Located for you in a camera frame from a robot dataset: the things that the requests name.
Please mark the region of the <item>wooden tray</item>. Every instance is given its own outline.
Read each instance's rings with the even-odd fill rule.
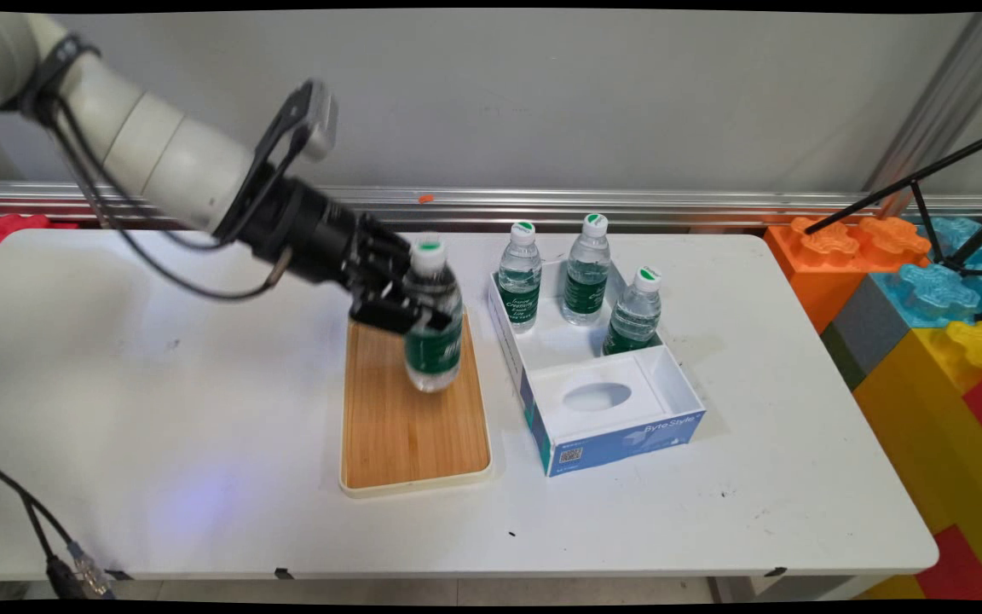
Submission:
[[[404,339],[347,326],[343,466],[352,497],[476,482],[491,471],[491,446],[476,354],[465,316],[460,372],[445,390],[420,392],[404,367]]]

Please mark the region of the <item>yellow building block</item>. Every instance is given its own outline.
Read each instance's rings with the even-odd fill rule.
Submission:
[[[856,599],[926,599],[916,576],[892,576]]]
[[[916,329],[916,335],[962,395],[982,380],[982,322],[950,322],[944,329]]]
[[[958,524],[982,564],[982,427],[931,350],[909,331],[854,397],[928,529]]]

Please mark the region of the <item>water bottle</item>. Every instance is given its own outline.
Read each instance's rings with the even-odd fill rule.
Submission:
[[[604,283],[609,279],[612,252],[605,233],[609,220],[590,213],[581,225],[581,234],[570,247],[563,290],[563,318],[572,325],[592,325],[601,315]]]
[[[412,300],[452,316],[445,330],[413,327],[404,337],[408,378],[423,392],[437,392],[460,371],[461,319],[465,307],[453,271],[445,265],[445,246],[439,240],[417,242],[412,268],[404,275],[404,288]]]
[[[661,317],[661,273],[643,267],[635,273],[635,283],[616,300],[608,334],[604,335],[601,355],[609,356],[650,345]]]
[[[525,332],[537,321],[540,295],[540,252],[533,222],[510,228],[510,245],[499,260],[499,296],[514,332]]]

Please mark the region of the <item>white bottle cap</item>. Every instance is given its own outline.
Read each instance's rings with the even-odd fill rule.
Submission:
[[[533,222],[515,222],[510,227],[510,240],[518,245],[533,245],[533,241],[537,240],[537,227]]]
[[[439,238],[425,238],[412,246],[412,268],[420,275],[434,275],[445,268],[445,246]]]
[[[604,237],[609,232],[609,219],[600,213],[590,213],[581,222],[581,233],[587,237]]]
[[[635,272],[635,287],[643,292],[658,292],[661,287],[661,273],[651,267],[639,268]]]

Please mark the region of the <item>white box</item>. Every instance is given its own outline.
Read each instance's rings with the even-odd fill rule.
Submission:
[[[497,275],[488,288],[492,319],[546,475],[692,439],[706,409],[660,332],[642,350],[601,356],[615,302],[627,287],[615,261],[600,318],[585,327],[560,312],[566,260],[543,264],[537,321],[523,333],[511,329]]]

